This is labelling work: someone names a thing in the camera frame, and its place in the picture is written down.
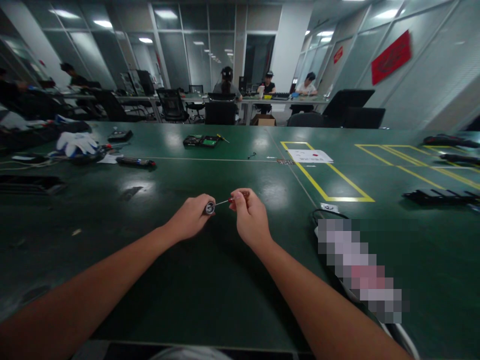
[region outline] red sign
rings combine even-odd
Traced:
[[[333,63],[334,64],[338,63],[343,54],[344,54],[344,47],[342,46],[338,49],[335,56],[333,57]]]
[[[371,83],[378,84],[412,58],[410,32],[407,30],[371,63]]]

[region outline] small white tag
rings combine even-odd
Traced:
[[[324,204],[324,203],[321,202],[320,203],[320,208],[322,210],[328,210],[328,211],[340,214],[339,207],[337,205]]]
[[[35,159],[34,157],[27,157],[27,156],[18,156],[18,155],[15,155],[15,156],[12,156],[11,157],[12,160],[25,160],[25,161],[28,161],[28,160],[33,160]]]

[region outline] green workbench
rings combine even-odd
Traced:
[[[421,207],[402,198],[402,193],[434,185],[480,189],[480,168],[454,168],[436,156],[445,148],[420,146],[431,133],[112,122],[92,126],[92,136],[101,144],[113,126],[131,129],[131,145],[121,152],[152,159],[157,167],[62,162],[15,172],[59,176],[68,187],[48,198],[0,196],[0,320],[164,224],[187,197],[207,193],[219,202],[232,190],[249,187],[265,203],[273,238],[334,287],[317,254],[310,218],[320,203],[338,205],[352,219],[416,224],[418,231],[408,236],[372,231],[362,233],[361,241],[369,243],[377,265],[385,265],[385,275],[394,278],[395,288],[410,301],[402,325],[423,358],[479,356],[474,287],[480,274],[479,214],[467,207]],[[230,143],[222,141],[214,149],[182,144],[187,135],[217,133]],[[480,141],[480,133],[468,135]],[[325,151],[334,164],[307,167],[276,161],[289,159],[286,148],[309,146]],[[53,148],[49,143],[32,151]],[[236,215],[226,205],[218,207],[195,239],[171,248],[152,265],[94,338],[309,351],[275,284],[238,236]]]

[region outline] white glove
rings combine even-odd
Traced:
[[[63,150],[69,158],[75,156],[77,148],[84,154],[95,154],[98,144],[88,133],[83,132],[62,132],[56,142],[56,149]]]

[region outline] person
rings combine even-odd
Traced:
[[[301,82],[297,85],[295,92],[299,93],[300,95],[317,95],[318,91],[313,86],[312,82],[315,80],[316,76],[315,73],[309,72],[306,75],[305,81]],[[303,111],[304,113],[309,113],[314,110],[313,105],[292,105],[290,106],[291,109],[291,114],[295,115],[298,114],[299,112]]]
[[[217,94],[235,94],[237,101],[241,102],[243,99],[239,89],[232,84],[234,70],[230,66],[226,66],[221,70],[221,83],[218,83],[213,88],[213,92]]]
[[[62,69],[64,72],[66,72],[68,75],[70,75],[70,86],[78,86],[82,88],[88,88],[89,87],[89,81],[84,78],[81,75],[78,75],[77,72],[75,71],[74,67],[70,65],[69,63],[62,63],[60,64],[60,69]]]
[[[273,77],[274,73],[270,70],[265,74],[265,81],[260,84],[260,86],[265,87],[265,90],[263,90],[264,94],[275,94],[277,92],[275,83],[272,82]],[[266,114],[272,111],[272,105],[270,104],[255,104],[255,106],[257,109],[260,109],[260,114]]]
[[[19,82],[13,83],[8,82],[7,79],[7,70],[0,68],[0,103],[5,107],[22,107],[21,97],[27,91],[27,83]]]
[[[249,192],[248,198],[242,192]],[[410,359],[378,325],[272,239],[267,210],[252,189],[231,195],[238,234],[265,266],[318,359]],[[204,214],[208,202],[215,199],[207,194],[188,198],[165,225],[5,320],[0,358],[69,358],[160,255],[204,227],[214,215]]]

